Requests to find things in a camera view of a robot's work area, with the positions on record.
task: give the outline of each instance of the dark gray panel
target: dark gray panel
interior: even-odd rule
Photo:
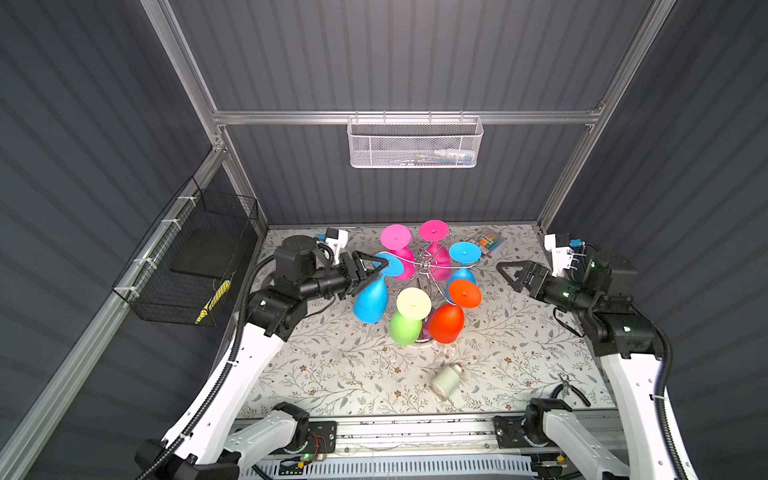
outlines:
[[[535,220],[584,128],[485,129],[469,169],[356,169],[341,126],[229,127],[273,225]]]
[[[634,261],[636,297],[673,342],[669,390],[700,478],[753,476],[768,441],[754,401],[768,393],[767,15],[678,1],[551,228]]]
[[[650,0],[171,4],[222,110],[570,110]]]
[[[3,2],[0,123],[5,443],[210,143],[136,2]],[[209,351],[215,352],[221,335],[220,329],[163,334],[168,327],[137,319],[128,325],[75,401],[78,406],[81,399],[98,399],[101,410],[88,405],[81,411],[99,415],[68,413],[61,430],[79,435],[77,443],[70,437],[49,444],[42,458],[131,469],[133,452],[112,466],[95,465],[110,458],[106,452],[82,452],[118,435],[110,421],[137,396],[152,399],[155,421],[165,421],[164,409],[175,414],[178,403],[188,400],[184,392],[205,378]],[[189,345],[181,346],[185,336]],[[130,377],[116,381],[123,373],[99,373],[110,362],[157,372],[154,382],[171,398],[163,400]],[[126,391],[109,396],[115,384]],[[147,429],[139,435],[145,424],[131,422],[136,426],[130,435],[157,434]],[[49,478],[59,472],[55,462],[46,468]]]

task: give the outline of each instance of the gray wall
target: gray wall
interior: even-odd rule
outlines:
[[[0,124],[2,445],[210,144],[138,2],[1,3]],[[121,442],[178,413],[216,333],[129,318],[30,477],[130,470]]]
[[[596,107],[650,2],[171,4],[221,110],[457,111]],[[320,224],[535,220],[581,128],[487,127],[477,167],[418,173],[352,169],[342,127],[230,130],[269,222]]]
[[[630,257],[700,478],[768,455],[768,2],[678,0],[551,231]]]

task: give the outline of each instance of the yellow handle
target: yellow handle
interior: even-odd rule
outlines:
[[[218,302],[224,294],[229,291],[230,286],[232,286],[232,282],[229,280],[224,280],[224,283],[221,284],[218,290],[216,290],[216,293],[214,294],[214,297],[208,300],[208,303],[205,304],[203,309],[200,311],[200,315],[197,317],[197,320],[195,320],[195,325],[200,323],[200,321],[208,315],[208,312],[210,312],[211,309],[213,309],[216,306],[216,302]]]

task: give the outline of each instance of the pliers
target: pliers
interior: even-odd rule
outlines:
[[[581,401],[587,406],[591,407],[591,402],[587,399],[587,396],[579,389],[571,385],[568,381],[568,375],[563,378],[562,374],[558,374],[560,377],[560,385],[556,386],[554,390],[552,390],[552,393],[549,394],[549,398],[556,399],[558,395],[560,395],[560,392],[563,392],[563,396],[566,396],[568,394],[568,390],[573,390],[573,393],[576,394],[576,396],[581,399]]]

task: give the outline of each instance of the pink wine glass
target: pink wine glass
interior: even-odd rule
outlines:
[[[405,225],[398,223],[388,226],[382,232],[381,241],[384,248],[389,249],[390,253],[394,253],[397,257],[403,259],[402,265],[405,267],[405,270],[402,275],[395,277],[397,280],[408,280],[416,273],[416,267],[413,266],[415,257],[411,249],[408,248],[411,238],[411,230]]]
[[[442,220],[429,220],[422,224],[419,228],[419,236],[427,242],[432,242],[432,245],[427,248],[427,253],[431,256],[430,265],[450,267],[451,266],[451,254],[448,249],[441,246],[438,243],[440,240],[446,238],[451,233],[451,229],[448,224]],[[432,276],[435,277],[435,281],[441,282],[451,276],[450,268],[430,268]]]

